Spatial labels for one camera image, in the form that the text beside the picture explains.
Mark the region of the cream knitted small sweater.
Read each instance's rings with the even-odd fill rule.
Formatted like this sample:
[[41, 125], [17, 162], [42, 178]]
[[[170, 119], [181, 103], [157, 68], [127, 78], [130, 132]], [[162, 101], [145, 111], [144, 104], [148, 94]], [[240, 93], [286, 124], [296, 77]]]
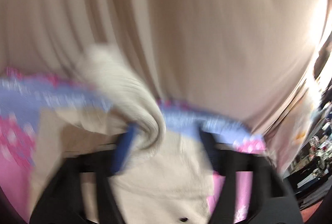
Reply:
[[115, 45], [89, 48], [79, 65], [88, 82], [112, 102], [109, 111], [96, 108], [44, 110], [33, 155], [29, 209], [65, 154], [90, 153], [135, 122], [138, 135], [125, 158], [125, 170], [111, 182], [129, 223], [206, 223], [212, 173], [202, 146], [166, 129], [156, 100], [130, 69]]

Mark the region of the cluttered background shelf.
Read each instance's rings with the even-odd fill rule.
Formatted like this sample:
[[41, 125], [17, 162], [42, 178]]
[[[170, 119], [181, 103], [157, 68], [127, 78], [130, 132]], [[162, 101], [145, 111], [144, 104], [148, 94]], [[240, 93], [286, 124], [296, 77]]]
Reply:
[[285, 173], [301, 211], [316, 206], [331, 188], [331, 82], [300, 151]]

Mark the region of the white floral pillow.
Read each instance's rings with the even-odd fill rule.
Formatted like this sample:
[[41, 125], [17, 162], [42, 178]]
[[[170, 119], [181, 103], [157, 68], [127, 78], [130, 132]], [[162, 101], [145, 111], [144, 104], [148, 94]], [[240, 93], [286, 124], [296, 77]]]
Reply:
[[281, 175], [296, 157], [321, 101], [317, 82], [308, 78], [298, 94], [265, 135], [267, 155]]

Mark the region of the pink blue floral bedsheet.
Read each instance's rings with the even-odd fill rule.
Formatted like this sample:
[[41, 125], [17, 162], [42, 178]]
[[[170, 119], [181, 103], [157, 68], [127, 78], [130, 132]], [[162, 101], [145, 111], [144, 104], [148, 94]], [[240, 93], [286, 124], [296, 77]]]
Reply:
[[[32, 153], [41, 129], [42, 109], [96, 108], [109, 111], [111, 103], [94, 92], [52, 74], [23, 75], [8, 68], [1, 79], [1, 188], [24, 219], [28, 219], [28, 187], [34, 167]], [[239, 122], [191, 110], [180, 102], [159, 101], [167, 127], [190, 138], [196, 137], [195, 123], [202, 120], [205, 130], [242, 153], [261, 153], [261, 136], [251, 136]]]

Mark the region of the beige curtain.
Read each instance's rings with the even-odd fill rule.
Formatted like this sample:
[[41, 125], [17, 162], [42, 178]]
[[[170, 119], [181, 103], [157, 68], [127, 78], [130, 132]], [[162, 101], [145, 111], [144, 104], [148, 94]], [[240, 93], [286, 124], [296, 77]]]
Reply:
[[156, 97], [264, 133], [291, 103], [331, 29], [331, 0], [1, 0], [1, 67], [81, 75], [117, 44]]

